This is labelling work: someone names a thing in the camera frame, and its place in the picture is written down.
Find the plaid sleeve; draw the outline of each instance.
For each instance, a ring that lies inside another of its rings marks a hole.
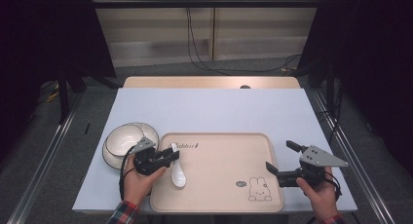
[[[339,213],[333,217],[320,221],[319,224],[345,224],[343,216]]]
[[[139,214],[139,207],[130,202],[120,202],[115,212],[108,220],[108,224],[127,224],[133,223]]]

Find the human hand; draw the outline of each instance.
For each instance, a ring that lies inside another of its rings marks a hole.
[[[135,154],[128,156],[128,162],[125,169],[125,172],[128,172],[131,169],[133,170],[124,175],[124,201],[140,205],[151,191],[153,183],[165,173],[167,168],[159,168],[148,176],[142,175],[134,169],[134,157]]]
[[[332,174],[330,167],[326,167],[325,171]],[[325,174],[325,178],[332,180],[331,175],[328,173]],[[338,214],[334,185],[323,181],[317,188],[313,189],[302,177],[297,178],[296,182],[310,199],[314,215],[318,221]]]

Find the white spoon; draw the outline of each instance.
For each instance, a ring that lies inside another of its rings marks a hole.
[[[176,143],[172,143],[170,146],[172,147],[173,152],[178,151],[178,147]],[[176,187],[179,187],[179,188],[185,186],[186,184],[186,177],[180,166],[179,159],[173,162],[172,182],[173,184],[175,184]]]

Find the white table surface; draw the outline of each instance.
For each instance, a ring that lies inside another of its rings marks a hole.
[[[96,147],[73,210],[84,213],[111,213],[119,203],[119,171],[102,158],[102,145],[117,127],[140,122],[152,126],[160,139],[169,132],[260,132],[273,146],[280,171],[299,168],[301,154],[287,148],[292,140],[316,145],[331,153],[313,108],[302,89],[144,89],[118,90],[101,139]],[[341,211],[357,210],[348,185],[338,168],[343,196],[337,202]],[[282,188],[284,205],[279,213],[311,211],[310,201],[300,188]],[[143,213],[157,213],[149,200]]]

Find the tray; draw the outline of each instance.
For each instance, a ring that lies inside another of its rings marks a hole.
[[[177,143],[186,175],[183,188],[171,180],[172,166],[154,184],[150,203],[159,212],[275,213],[283,198],[265,162],[276,164],[262,133],[168,133],[160,150]]]

